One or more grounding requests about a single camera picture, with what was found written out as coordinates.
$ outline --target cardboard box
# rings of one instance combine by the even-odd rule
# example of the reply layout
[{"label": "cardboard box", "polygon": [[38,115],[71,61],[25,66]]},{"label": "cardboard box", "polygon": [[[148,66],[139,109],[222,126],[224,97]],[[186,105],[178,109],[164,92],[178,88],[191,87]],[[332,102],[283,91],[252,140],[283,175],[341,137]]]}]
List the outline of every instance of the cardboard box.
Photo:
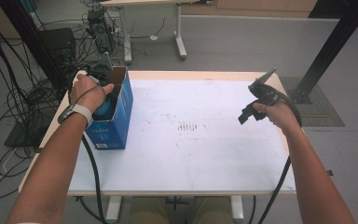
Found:
[{"label": "cardboard box", "polygon": [[115,88],[107,95],[112,108],[111,119],[96,120],[86,130],[92,144],[99,150],[124,149],[131,118],[132,90],[127,67],[114,67],[107,78]]}]

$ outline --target person's leg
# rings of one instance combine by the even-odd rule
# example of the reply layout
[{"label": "person's leg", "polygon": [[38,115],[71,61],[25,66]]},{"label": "person's leg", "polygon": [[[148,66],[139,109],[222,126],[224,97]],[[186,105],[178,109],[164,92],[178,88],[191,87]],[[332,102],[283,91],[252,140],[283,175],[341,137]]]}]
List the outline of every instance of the person's leg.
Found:
[{"label": "person's leg", "polygon": [[233,224],[229,197],[195,197],[188,224]]},{"label": "person's leg", "polygon": [[164,197],[133,197],[130,224],[169,224]]}]

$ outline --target person's left arm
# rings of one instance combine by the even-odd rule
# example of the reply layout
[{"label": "person's left arm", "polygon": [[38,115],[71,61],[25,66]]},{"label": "person's left arm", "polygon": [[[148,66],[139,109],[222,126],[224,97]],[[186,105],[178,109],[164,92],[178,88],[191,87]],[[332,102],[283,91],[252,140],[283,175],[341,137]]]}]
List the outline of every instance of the person's left arm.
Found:
[{"label": "person's left arm", "polygon": [[[77,76],[71,92],[73,101],[95,87],[89,77]],[[113,85],[97,87],[77,100],[91,113],[103,102]],[[67,191],[75,170],[80,141],[87,126],[86,118],[78,113],[66,119],[49,138],[29,173],[7,223],[61,223]]]}]

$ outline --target black metal pole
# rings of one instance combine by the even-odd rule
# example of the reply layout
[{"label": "black metal pole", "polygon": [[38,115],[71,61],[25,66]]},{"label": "black metal pole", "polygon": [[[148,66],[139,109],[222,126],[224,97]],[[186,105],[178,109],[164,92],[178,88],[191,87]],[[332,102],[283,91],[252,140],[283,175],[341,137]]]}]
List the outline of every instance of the black metal pole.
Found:
[{"label": "black metal pole", "polygon": [[19,0],[0,0],[0,7],[50,80],[53,88],[58,92],[59,96],[63,96],[67,88],[65,77],[54,62],[48,49],[42,44],[34,21],[22,7],[21,2]]},{"label": "black metal pole", "polygon": [[347,12],[339,20],[324,46],[319,51],[309,70],[295,90],[289,91],[292,100],[297,104],[309,103],[309,95],[318,83],[328,66],[336,58],[358,27],[358,0],[353,1]]}]

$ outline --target table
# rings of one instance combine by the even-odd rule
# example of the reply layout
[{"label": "table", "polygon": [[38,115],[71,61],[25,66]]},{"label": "table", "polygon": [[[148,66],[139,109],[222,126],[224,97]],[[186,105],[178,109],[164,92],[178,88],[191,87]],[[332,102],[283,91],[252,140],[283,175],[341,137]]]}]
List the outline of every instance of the table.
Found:
[{"label": "table", "polygon": [[[129,71],[134,101],[127,147],[93,150],[102,194],[270,194],[287,158],[284,136],[267,119],[249,119],[242,126],[237,120],[254,100],[247,86],[263,74]],[[283,91],[275,74],[268,84]],[[57,117],[67,104],[64,97],[41,147],[57,129]],[[94,195],[93,178],[81,146],[68,195]],[[295,192],[290,170],[281,193]],[[241,211],[241,197],[231,199]]]},{"label": "table", "polygon": [[181,34],[181,4],[182,3],[192,3],[197,2],[198,0],[110,0],[101,2],[102,7],[116,7],[118,9],[118,13],[121,20],[122,32],[124,35],[124,60],[127,64],[132,62],[131,55],[131,39],[130,35],[127,32],[126,28],[126,13],[125,7],[133,7],[133,6],[142,6],[142,8],[138,7],[132,8],[132,10],[136,10],[133,14],[142,14],[147,12],[146,17],[153,16],[153,14],[160,14],[161,12],[153,12],[153,7],[156,5],[176,5],[176,31],[174,32],[176,45],[179,49],[179,55],[184,59],[187,56],[185,45],[183,44],[182,34]]}]

